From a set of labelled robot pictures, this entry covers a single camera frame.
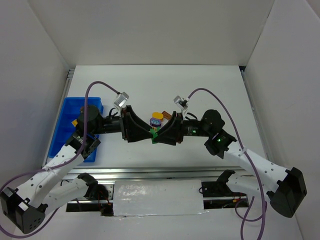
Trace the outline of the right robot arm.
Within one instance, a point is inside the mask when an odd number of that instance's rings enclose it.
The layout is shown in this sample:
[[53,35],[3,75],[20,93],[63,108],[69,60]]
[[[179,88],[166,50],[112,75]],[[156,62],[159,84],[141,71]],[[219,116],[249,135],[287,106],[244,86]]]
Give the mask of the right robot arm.
[[291,218],[307,195],[303,173],[296,167],[279,166],[246,147],[224,129],[225,122],[217,110],[207,110],[201,120],[185,120],[174,112],[162,127],[154,142],[167,145],[181,143],[185,136],[206,137],[208,152],[241,167],[255,176],[250,180],[233,170],[226,170],[218,181],[228,190],[261,197],[280,215]]

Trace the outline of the purple oval lego with print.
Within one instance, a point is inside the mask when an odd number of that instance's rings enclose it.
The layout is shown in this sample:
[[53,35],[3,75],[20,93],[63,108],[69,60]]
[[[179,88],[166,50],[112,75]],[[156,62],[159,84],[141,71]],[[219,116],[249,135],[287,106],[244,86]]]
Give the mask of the purple oval lego with print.
[[152,117],[152,118],[149,120],[149,124],[150,124],[152,127],[158,128],[158,127],[161,127],[162,121],[161,121],[160,119],[158,119],[158,118]]

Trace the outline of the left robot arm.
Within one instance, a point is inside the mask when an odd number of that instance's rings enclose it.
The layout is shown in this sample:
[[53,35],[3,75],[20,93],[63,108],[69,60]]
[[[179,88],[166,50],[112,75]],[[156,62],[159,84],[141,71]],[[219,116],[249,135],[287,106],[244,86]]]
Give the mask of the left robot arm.
[[76,122],[75,131],[49,163],[20,186],[1,190],[3,214],[25,235],[36,230],[47,214],[71,200],[108,198],[106,188],[88,173],[61,184],[65,175],[96,150],[101,143],[98,135],[121,133],[129,143],[153,137],[151,127],[129,105],[121,108],[119,115],[106,117],[95,105],[84,106]]

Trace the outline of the yellow oval lego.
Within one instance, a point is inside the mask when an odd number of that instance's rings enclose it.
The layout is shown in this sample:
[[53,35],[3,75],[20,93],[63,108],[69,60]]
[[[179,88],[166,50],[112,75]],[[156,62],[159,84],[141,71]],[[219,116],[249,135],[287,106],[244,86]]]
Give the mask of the yellow oval lego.
[[159,121],[163,121],[164,119],[164,115],[161,112],[153,112],[152,113],[152,117],[159,120]]

